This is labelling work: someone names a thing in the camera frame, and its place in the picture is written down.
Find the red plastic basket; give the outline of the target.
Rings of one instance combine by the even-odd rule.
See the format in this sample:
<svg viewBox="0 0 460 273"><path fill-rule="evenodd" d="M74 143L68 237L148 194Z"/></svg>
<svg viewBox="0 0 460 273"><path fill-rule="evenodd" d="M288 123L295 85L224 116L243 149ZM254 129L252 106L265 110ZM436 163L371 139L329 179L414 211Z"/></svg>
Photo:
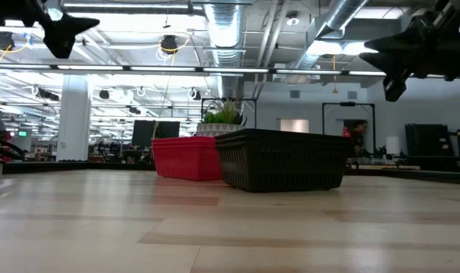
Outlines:
<svg viewBox="0 0 460 273"><path fill-rule="evenodd" d="M184 137L168 137L168 138L158 138L155 139L155 142L162 141L215 141L215 138L212 136L184 136Z"/></svg>
<svg viewBox="0 0 460 273"><path fill-rule="evenodd" d="M162 142L155 142L153 140L153 145L214 145L215 141L162 141Z"/></svg>
<svg viewBox="0 0 460 273"><path fill-rule="evenodd" d="M155 143L153 153L159 176L196 181L222 179L218 153L213 143Z"/></svg>

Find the silver ventilation duct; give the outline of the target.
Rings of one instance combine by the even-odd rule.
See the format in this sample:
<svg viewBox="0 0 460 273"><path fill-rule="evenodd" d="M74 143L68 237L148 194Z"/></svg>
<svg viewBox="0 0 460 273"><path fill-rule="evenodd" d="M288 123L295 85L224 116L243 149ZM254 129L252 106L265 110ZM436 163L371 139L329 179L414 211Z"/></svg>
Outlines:
<svg viewBox="0 0 460 273"><path fill-rule="evenodd" d="M346 26L369 0L332 0L327 12L312 19L306 34L306 48L290 67L293 70L311 70L322 55L340 55L339 43Z"/></svg>
<svg viewBox="0 0 460 273"><path fill-rule="evenodd" d="M243 26L244 11L242 5L204 4L208 18L208 35L212 47L212 59L215 67L241 67L243 65ZM241 98L243 96L243 78L236 76L218 76L217 87L221 98Z"/></svg>

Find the long ceiling light strip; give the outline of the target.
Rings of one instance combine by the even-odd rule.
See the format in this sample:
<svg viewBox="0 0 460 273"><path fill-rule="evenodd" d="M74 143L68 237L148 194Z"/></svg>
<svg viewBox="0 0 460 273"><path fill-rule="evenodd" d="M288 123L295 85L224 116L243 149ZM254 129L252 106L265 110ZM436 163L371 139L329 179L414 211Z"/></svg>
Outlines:
<svg viewBox="0 0 460 273"><path fill-rule="evenodd" d="M128 65L88 65L88 64L6 64L0 63L0 70L19 71L76 71L81 73L176 73L176 74L281 74L281 75L332 75L350 77L384 77L381 71L338 71L338 70L296 70L281 68L244 67L181 67L181 66L128 66Z"/></svg>

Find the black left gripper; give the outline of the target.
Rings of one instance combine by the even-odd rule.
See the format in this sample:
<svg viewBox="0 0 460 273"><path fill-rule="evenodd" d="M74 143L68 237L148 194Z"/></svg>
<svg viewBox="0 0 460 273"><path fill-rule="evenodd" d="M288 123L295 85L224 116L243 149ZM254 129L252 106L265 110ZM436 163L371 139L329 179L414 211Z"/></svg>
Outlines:
<svg viewBox="0 0 460 273"><path fill-rule="evenodd" d="M47 0L0 0L0 27L7 20L19 20L25 27L32 27L38 22L42 27L51 23ZM73 17L63 14L60 20L52 22L50 32L53 33L82 33L100 24L99 19L90 17ZM60 59L67 59L73 50L75 36L45 34L43 42L50 52Z"/></svg>

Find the person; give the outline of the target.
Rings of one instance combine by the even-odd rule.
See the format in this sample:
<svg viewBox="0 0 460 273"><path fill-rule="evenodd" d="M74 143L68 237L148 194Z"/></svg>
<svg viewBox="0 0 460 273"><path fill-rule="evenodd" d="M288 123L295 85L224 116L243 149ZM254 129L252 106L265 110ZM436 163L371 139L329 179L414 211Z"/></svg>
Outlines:
<svg viewBox="0 0 460 273"><path fill-rule="evenodd" d="M348 166L357 164L359 156L363 153L364 135L367 132L367 126L367 121L358 120L353 125L344 127L343 136L350 138L354 146L354 155L348 159Z"/></svg>

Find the black metal stand frame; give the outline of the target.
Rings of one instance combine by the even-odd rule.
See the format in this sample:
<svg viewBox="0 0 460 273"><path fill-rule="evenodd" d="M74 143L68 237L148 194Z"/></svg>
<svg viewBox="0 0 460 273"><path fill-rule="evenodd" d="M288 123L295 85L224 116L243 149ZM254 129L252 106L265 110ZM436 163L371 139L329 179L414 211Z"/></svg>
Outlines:
<svg viewBox="0 0 460 273"><path fill-rule="evenodd" d="M360 106L364 108L365 106L369 106L371 108L371 117L372 117L372 146L373 146L373 153L377 152L376 146L376 106L374 103L359 103L359 102L322 102L321 103L321 132L322 134L326 134L326 113L325 109L327 105L338 105L339 107L356 107Z"/></svg>

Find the black equipment cart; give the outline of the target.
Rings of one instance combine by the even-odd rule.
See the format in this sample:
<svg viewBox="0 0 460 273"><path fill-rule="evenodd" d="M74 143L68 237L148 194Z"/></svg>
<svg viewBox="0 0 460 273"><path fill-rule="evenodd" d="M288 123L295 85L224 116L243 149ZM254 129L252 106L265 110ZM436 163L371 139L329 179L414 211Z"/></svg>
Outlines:
<svg viewBox="0 0 460 273"><path fill-rule="evenodd" d="M460 129L450 131L445 124L406 124L406 158L417 165L458 166Z"/></svg>

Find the white square pillar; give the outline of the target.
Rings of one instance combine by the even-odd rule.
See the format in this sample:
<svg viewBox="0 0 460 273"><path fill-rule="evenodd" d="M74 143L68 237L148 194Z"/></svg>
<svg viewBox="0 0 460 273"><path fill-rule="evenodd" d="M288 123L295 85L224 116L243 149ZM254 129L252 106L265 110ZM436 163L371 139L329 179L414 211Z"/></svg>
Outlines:
<svg viewBox="0 0 460 273"><path fill-rule="evenodd" d="M65 74L61 92L57 161L86 161L92 86L87 75Z"/></svg>

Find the black metal table frame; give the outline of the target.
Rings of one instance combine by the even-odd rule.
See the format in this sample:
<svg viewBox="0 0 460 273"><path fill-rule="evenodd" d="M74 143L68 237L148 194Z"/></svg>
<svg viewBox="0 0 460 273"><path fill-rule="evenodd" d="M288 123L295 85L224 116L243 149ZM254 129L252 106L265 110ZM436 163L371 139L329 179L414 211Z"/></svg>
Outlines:
<svg viewBox="0 0 460 273"><path fill-rule="evenodd" d="M154 165L101 163L101 162L9 162L3 166L3 174L26 174L50 171L78 170L154 171ZM346 169L348 176L394 177L410 180L428 180L460 184L460 172L408 170L404 168Z"/></svg>

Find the white cylinder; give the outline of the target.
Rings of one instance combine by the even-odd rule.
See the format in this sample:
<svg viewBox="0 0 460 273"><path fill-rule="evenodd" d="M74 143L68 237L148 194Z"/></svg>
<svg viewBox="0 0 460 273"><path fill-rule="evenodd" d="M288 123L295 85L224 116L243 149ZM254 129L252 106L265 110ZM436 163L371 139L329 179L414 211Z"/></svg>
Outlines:
<svg viewBox="0 0 460 273"><path fill-rule="evenodd" d="M397 136L386 137L386 154L398 155L400 153L399 138Z"/></svg>

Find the white patterned plant pot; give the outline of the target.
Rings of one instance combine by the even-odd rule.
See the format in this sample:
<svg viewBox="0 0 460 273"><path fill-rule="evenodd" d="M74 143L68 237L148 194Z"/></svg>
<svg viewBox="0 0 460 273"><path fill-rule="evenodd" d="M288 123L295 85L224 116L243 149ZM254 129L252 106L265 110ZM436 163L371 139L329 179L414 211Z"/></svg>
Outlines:
<svg viewBox="0 0 460 273"><path fill-rule="evenodd" d="M216 137L226 133L232 133L244 129L244 126L238 124L224 123L204 123L199 124L196 128L196 136L198 137Z"/></svg>

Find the black computer monitor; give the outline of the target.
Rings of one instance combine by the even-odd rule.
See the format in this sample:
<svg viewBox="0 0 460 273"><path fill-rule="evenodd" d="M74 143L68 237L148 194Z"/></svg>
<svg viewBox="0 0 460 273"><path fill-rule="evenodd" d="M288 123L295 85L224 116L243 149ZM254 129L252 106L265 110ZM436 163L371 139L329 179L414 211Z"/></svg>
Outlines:
<svg viewBox="0 0 460 273"><path fill-rule="evenodd" d="M174 138L179 135L179 121L135 121L131 144L151 146L153 140Z"/></svg>

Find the black plastic basket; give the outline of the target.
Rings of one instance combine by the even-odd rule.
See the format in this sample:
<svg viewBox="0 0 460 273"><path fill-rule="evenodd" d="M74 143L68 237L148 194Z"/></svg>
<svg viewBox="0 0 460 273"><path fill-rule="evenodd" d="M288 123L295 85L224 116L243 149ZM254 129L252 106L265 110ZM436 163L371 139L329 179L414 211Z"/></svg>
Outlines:
<svg viewBox="0 0 460 273"><path fill-rule="evenodd" d="M265 129L255 129L255 128L243 128L234 132L224 133L221 137L230 137L230 136L239 136L239 135L252 135L252 136L266 136L266 135L276 135L281 134L297 134L303 135L303 132L293 132L285 130L265 130Z"/></svg>
<svg viewBox="0 0 460 273"><path fill-rule="evenodd" d="M241 135L221 135L216 136L215 139L217 141L237 141L237 140L302 140L302 141L334 141L334 142L350 142L349 138L345 138L342 136L329 136L329 135L319 135L319 134L304 134L301 136L297 135L249 135L249 134L241 134Z"/></svg>
<svg viewBox="0 0 460 273"><path fill-rule="evenodd" d="M216 145L224 183L253 193L331 190L341 185L351 144L239 141Z"/></svg>

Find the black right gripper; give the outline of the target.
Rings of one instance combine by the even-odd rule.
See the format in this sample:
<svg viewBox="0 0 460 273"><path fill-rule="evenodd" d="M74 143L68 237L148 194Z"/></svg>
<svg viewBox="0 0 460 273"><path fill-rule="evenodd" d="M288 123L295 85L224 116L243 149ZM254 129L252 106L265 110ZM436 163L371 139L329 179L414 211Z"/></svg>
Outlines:
<svg viewBox="0 0 460 273"><path fill-rule="evenodd" d="M427 11L411 19L406 31L365 42L377 52L412 52L400 59L383 53L361 53L359 58L385 73L382 81L387 102L397 102L406 91L406 80L430 74L446 80L460 78L460 9Z"/></svg>

